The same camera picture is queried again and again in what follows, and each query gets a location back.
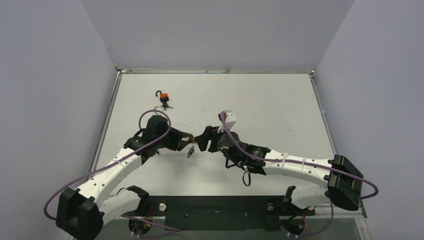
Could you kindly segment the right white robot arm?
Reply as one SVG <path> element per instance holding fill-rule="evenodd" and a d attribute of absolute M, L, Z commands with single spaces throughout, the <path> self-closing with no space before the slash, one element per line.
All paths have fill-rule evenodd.
<path fill-rule="evenodd" d="M 299 209 L 333 204 L 347 211 L 357 211 L 361 202 L 363 174 L 345 156 L 311 159 L 240 141 L 237 133 L 229 137 L 218 127 L 207 126 L 194 137 L 200 151 L 220 152 L 232 167 L 246 174 L 281 175 L 308 182 L 290 186 L 282 199 L 283 209 L 294 214 Z"/>

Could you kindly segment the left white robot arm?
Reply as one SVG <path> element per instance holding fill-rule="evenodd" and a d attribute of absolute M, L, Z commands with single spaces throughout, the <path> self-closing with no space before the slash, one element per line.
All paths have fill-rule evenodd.
<path fill-rule="evenodd" d="M 77 240 L 93 240 L 103 226 L 120 215 L 133 211 L 143 215 L 149 201 L 141 189 L 126 191 L 122 197 L 108 198 L 131 172 L 141 167 L 160 149 L 181 151 L 194 143 L 191 133 L 175 129 L 168 118 L 151 116 L 146 127 L 138 130 L 106 166 L 90 174 L 90 179 L 59 195 L 55 225 Z"/>

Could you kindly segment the small brass padlock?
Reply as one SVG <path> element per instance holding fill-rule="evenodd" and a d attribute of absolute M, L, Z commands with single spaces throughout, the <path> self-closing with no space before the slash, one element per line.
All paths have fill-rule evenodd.
<path fill-rule="evenodd" d="M 196 138 L 192 135 L 192 136 L 190 136 L 190 137 L 188 138 L 188 141 L 189 141 L 191 144 L 195 144 L 195 143 L 196 143 Z"/>

